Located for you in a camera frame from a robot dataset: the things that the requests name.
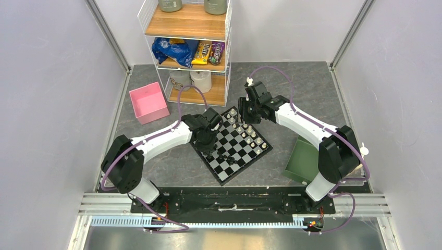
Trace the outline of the white wire wooden shelf rack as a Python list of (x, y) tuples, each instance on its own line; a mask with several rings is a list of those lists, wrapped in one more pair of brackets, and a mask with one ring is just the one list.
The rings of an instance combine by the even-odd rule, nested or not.
[(182, 94), (181, 102), (199, 105), (207, 102), (213, 106), (226, 106), (230, 85), (231, 15), (230, 1), (227, 1), (227, 11), (222, 15), (207, 13), (203, 1), (182, 1), (182, 9), (175, 12), (162, 11), (158, 1), (143, 2), (137, 19), (149, 47), (155, 38), (159, 37), (225, 44), (219, 65), (195, 65), (192, 68), (185, 68), (172, 59), (159, 63), (153, 58), (159, 83), (167, 101), (176, 102), (179, 99), (178, 90), (173, 87), (169, 77), (171, 71), (205, 71), (211, 73), (212, 88), (203, 97), (196, 90), (190, 89)]

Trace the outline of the black white chess board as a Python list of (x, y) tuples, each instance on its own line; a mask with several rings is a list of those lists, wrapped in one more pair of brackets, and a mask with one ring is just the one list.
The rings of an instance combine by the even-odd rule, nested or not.
[(233, 147), (226, 150), (225, 145), (222, 146), (220, 140), (218, 139), (218, 135), (220, 135), (220, 132), (217, 134), (217, 140), (215, 142), (215, 150), (226, 151), (226, 153), (230, 156), (233, 156), (235, 160), (237, 160), (236, 164), (233, 164), (231, 166), (227, 165), (225, 162), (221, 165), (212, 167), (208, 164), (208, 162), (205, 160), (206, 154), (203, 154), (199, 151), (197, 151), (193, 145), (193, 149), (196, 151), (198, 156), (202, 159), (212, 176), (216, 179), (216, 181), (221, 185), (225, 185), (228, 183), (231, 179), (236, 177), (238, 174), (243, 172), (245, 169), (247, 169), (249, 166), (254, 164), (256, 161), (258, 161), (260, 158), (262, 158), (265, 154), (270, 152), (271, 150), (266, 150), (261, 153), (257, 153), (253, 150), (250, 150), (249, 152), (246, 152), (245, 150), (241, 149), (240, 151), (236, 151)]

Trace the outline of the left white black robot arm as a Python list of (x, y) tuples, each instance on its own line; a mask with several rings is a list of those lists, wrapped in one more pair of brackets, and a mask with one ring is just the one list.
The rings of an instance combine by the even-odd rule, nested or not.
[(157, 186), (142, 176), (144, 165), (157, 155), (188, 143), (211, 154), (222, 123), (222, 116), (208, 108), (202, 114), (183, 115), (170, 126), (148, 135), (132, 139), (120, 135), (101, 163), (102, 182), (110, 181), (120, 194), (132, 194), (150, 212), (159, 212), (164, 200)]

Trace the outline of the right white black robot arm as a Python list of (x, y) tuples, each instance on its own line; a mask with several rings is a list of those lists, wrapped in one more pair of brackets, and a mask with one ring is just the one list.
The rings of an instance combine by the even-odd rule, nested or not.
[(238, 100), (239, 123), (259, 124), (263, 119), (286, 127), (311, 143), (318, 151), (318, 174), (307, 185), (307, 195), (301, 207), (314, 213), (322, 206), (322, 199), (336, 189), (338, 183), (362, 164), (354, 131), (322, 122), (300, 110), (290, 100), (272, 97), (264, 83), (247, 78), (246, 96)]

